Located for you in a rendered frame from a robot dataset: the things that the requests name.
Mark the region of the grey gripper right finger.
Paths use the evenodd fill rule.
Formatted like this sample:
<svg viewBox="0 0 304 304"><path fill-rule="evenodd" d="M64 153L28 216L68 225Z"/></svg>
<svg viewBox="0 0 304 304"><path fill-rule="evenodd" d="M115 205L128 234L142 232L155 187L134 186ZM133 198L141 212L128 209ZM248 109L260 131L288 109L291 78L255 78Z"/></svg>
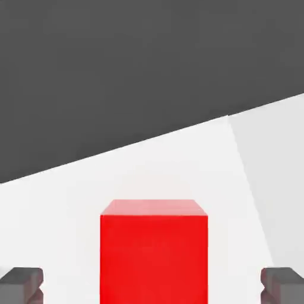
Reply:
<svg viewBox="0 0 304 304"><path fill-rule="evenodd" d="M261 304L304 304L304 278L290 267L261 270Z"/></svg>

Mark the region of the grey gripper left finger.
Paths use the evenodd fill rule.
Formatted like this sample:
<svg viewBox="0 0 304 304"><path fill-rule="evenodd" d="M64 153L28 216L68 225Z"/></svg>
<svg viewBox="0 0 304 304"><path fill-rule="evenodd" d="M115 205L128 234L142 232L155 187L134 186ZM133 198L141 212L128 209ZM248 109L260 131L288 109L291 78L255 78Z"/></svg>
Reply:
<svg viewBox="0 0 304 304"><path fill-rule="evenodd" d="M43 304L41 268L14 267L0 278L0 304Z"/></svg>

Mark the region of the small red cube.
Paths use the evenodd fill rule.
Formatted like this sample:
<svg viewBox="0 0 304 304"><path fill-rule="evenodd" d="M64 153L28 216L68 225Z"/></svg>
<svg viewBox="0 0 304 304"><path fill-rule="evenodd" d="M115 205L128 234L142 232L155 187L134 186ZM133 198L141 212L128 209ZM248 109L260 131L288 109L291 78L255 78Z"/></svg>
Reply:
<svg viewBox="0 0 304 304"><path fill-rule="evenodd" d="M100 215L100 304L208 304L208 216L192 199L115 199Z"/></svg>

